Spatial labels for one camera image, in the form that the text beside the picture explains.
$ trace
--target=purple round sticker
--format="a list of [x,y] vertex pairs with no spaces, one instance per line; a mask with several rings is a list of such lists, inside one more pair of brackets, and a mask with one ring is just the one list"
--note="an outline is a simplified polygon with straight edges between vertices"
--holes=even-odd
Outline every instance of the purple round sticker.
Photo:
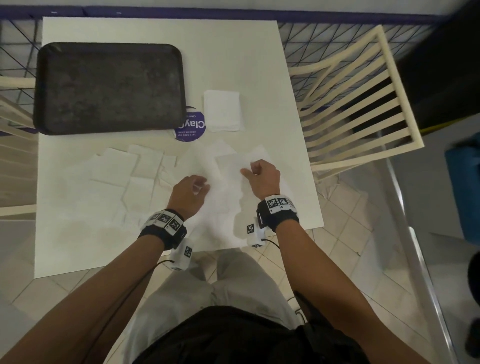
[[192,142],[205,132],[205,117],[200,111],[187,112],[187,120],[180,128],[175,129],[175,139],[181,142]]

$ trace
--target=person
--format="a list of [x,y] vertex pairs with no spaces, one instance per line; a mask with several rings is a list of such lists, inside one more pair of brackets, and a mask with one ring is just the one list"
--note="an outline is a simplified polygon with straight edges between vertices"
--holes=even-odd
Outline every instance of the person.
[[[280,194],[274,165],[259,160],[251,168],[241,173],[255,196]],[[209,188],[204,177],[186,177],[174,186],[168,208],[188,219]],[[427,364],[382,324],[296,219],[281,221],[276,234],[305,325],[249,255],[228,249],[218,258],[213,284],[193,266],[172,272],[149,296],[129,324],[124,363]],[[49,311],[0,363],[102,363],[163,250],[162,239],[141,235]]]

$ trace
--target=folded napkin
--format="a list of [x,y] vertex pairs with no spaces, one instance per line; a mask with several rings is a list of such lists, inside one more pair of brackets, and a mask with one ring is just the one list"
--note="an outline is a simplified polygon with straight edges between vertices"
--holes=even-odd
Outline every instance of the folded napkin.
[[204,92],[205,125],[211,132],[244,130],[240,93],[207,90]]

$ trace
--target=hand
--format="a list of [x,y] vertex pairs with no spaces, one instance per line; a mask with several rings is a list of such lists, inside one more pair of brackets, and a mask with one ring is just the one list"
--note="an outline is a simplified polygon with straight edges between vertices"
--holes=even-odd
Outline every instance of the hand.
[[203,206],[205,196],[210,190],[210,185],[205,182],[207,182],[205,177],[196,175],[185,177],[173,186],[167,208],[174,209],[185,220],[191,218]]
[[263,200],[273,194],[280,194],[280,171],[263,159],[250,163],[251,171],[242,168],[240,173],[250,182],[253,194]]

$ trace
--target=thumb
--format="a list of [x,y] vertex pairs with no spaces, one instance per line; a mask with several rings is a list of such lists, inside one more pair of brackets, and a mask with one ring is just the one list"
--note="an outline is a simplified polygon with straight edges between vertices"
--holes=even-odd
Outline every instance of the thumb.
[[255,177],[255,175],[252,173],[251,170],[248,170],[246,168],[240,169],[240,173],[243,174],[243,176],[249,181],[252,181],[252,178]]
[[198,192],[197,198],[199,198],[201,201],[205,200],[205,196],[207,196],[208,191],[210,191],[210,185],[206,184],[205,186],[202,187],[202,189]]

